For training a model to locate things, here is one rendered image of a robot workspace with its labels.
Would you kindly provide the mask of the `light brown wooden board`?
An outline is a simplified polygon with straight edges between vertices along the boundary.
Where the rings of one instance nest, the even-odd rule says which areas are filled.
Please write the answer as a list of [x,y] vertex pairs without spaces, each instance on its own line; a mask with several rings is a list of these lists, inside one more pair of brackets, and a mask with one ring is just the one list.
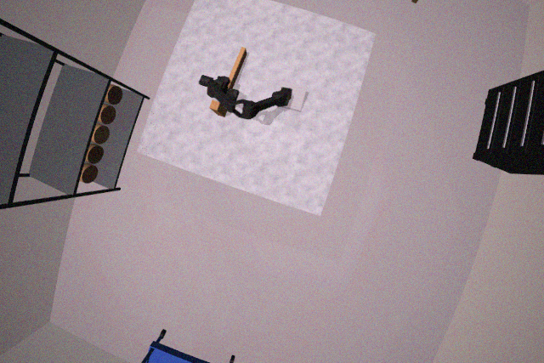
[[246,56],[247,56],[246,48],[241,47],[241,51],[239,52],[239,55],[237,57],[237,60],[235,61],[235,65],[233,67],[233,70],[231,71],[230,76],[229,76],[230,83],[227,86],[229,89],[233,89],[233,87],[235,85],[235,80],[237,79],[237,77],[239,75],[240,69],[241,69],[241,67],[243,65],[243,62],[244,62],[244,59],[246,58]]

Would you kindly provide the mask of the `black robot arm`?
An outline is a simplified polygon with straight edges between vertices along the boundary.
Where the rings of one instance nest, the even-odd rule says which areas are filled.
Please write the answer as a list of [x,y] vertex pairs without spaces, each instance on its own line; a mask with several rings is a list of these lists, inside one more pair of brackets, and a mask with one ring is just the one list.
[[[212,77],[201,75],[199,81],[199,84],[207,87],[208,96],[219,101],[228,112],[234,113],[237,117],[244,119],[252,119],[258,114],[259,111],[267,110],[273,106],[288,106],[289,100],[292,98],[291,88],[281,88],[280,91],[273,92],[272,97],[260,100],[258,102],[245,99],[232,100],[222,92],[225,84],[225,87],[228,89],[227,86],[229,83],[230,79],[226,76],[218,76],[218,79],[213,80]],[[243,104],[241,114],[235,109],[235,106],[238,104]]]

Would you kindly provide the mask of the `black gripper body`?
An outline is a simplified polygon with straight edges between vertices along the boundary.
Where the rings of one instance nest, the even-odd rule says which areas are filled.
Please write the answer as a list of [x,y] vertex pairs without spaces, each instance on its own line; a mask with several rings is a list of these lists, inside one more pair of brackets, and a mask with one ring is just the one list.
[[[225,84],[226,86],[226,84]],[[227,96],[229,96],[232,100],[237,100],[238,98],[238,95],[239,95],[239,91],[238,90],[235,90],[235,89],[227,89],[226,87],[224,86],[224,90],[222,91],[224,94],[226,94]]]

